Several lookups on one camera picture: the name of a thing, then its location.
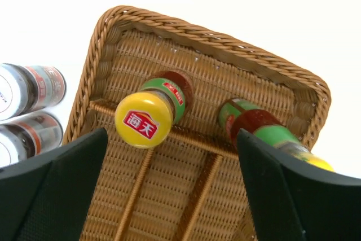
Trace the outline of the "far grey-lid spice jar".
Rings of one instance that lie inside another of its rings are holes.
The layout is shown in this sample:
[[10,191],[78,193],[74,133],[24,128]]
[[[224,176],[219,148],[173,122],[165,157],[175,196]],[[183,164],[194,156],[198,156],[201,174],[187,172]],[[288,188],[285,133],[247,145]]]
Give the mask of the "far grey-lid spice jar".
[[65,91],[65,79],[55,67],[2,63],[1,120],[55,106]]

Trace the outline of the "yellow-cap sauce bottle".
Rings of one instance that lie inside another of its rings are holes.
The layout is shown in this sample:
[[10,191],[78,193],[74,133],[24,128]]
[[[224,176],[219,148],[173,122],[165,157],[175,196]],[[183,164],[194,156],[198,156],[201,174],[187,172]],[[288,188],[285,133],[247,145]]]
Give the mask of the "yellow-cap sauce bottle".
[[244,129],[280,151],[318,168],[334,171],[328,162],[310,153],[273,114],[247,100],[225,101],[219,109],[218,122],[234,146],[239,130]]
[[136,148],[162,143],[193,102],[192,80],[180,70],[160,71],[119,102],[115,113],[118,134]]

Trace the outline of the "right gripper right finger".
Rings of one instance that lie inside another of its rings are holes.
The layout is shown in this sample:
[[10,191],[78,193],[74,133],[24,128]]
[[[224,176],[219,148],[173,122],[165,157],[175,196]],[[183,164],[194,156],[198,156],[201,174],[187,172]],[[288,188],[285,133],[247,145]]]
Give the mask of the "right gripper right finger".
[[241,129],[237,151],[258,240],[360,240],[360,179],[330,172]]

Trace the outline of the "grey-lid spice jar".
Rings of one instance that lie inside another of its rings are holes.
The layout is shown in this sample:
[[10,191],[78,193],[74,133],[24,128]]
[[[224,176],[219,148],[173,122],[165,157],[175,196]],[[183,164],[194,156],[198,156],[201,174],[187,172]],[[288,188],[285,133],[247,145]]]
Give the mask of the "grey-lid spice jar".
[[65,79],[55,67],[2,63],[1,120],[55,106],[65,91]]
[[1,124],[1,167],[51,151],[62,139],[60,122],[46,112],[31,113]]

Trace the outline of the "brown wicker divided basket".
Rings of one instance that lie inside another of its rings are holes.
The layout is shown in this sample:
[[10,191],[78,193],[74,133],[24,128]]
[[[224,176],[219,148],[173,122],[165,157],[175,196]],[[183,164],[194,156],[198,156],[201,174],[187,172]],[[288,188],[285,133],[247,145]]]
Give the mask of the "brown wicker divided basket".
[[[116,132],[117,104],[172,69],[192,80],[191,109],[156,148],[129,146]],[[217,122],[230,98],[271,112],[308,149],[331,105],[319,76],[256,46],[140,8],[106,11],[64,136],[108,132],[81,240],[256,240],[239,159]]]

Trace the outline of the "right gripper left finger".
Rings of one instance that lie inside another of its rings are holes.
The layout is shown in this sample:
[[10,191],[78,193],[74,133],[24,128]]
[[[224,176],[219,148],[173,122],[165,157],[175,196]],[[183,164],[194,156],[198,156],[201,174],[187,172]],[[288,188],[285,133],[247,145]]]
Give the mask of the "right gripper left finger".
[[79,240],[107,144],[98,128],[1,168],[1,240]]

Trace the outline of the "near grey-lid spice jar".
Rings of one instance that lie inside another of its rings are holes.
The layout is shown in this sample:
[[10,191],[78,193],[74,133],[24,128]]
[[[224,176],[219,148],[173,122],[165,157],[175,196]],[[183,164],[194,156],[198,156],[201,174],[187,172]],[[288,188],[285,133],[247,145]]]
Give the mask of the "near grey-lid spice jar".
[[1,124],[1,167],[51,151],[62,139],[60,122],[46,112],[31,113]]

